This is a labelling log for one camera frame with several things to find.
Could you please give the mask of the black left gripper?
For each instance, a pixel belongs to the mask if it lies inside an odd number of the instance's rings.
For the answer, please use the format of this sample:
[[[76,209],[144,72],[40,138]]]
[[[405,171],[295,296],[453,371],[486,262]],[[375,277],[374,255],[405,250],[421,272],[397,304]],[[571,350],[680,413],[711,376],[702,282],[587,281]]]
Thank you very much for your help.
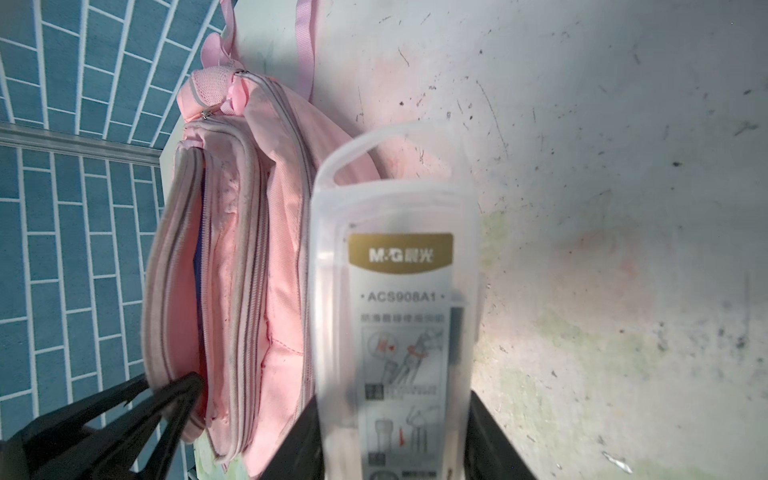
[[[140,374],[42,415],[1,441],[1,478],[165,479],[203,390],[194,372],[156,389]]]

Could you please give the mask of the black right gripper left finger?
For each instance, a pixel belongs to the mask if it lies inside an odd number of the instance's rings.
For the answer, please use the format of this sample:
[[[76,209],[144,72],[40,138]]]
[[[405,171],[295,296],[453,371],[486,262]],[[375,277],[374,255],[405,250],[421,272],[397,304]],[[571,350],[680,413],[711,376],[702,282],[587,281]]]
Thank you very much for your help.
[[[322,435],[315,397],[301,412],[260,479],[324,479]]]

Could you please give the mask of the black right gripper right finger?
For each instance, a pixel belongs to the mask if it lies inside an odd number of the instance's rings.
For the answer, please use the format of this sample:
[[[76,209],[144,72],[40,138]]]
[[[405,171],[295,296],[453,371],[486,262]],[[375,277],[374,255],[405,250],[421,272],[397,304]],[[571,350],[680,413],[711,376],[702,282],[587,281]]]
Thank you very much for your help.
[[[536,480],[475,391],[470,398],[464,473],[468,480]]]

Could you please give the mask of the pink student backpack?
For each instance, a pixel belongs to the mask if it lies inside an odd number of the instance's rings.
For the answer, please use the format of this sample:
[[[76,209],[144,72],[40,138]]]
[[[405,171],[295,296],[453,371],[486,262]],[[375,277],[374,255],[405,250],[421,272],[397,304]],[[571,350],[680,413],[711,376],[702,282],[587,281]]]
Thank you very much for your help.
[[[177,96],[184,130],[146,268],[145,372],[153,388],[197,373],[183,431],[215,462],[260,479],[315,397],[309,315],[310,210],[317,173],[357,137],[298,91],[245,69],[233,5]]]

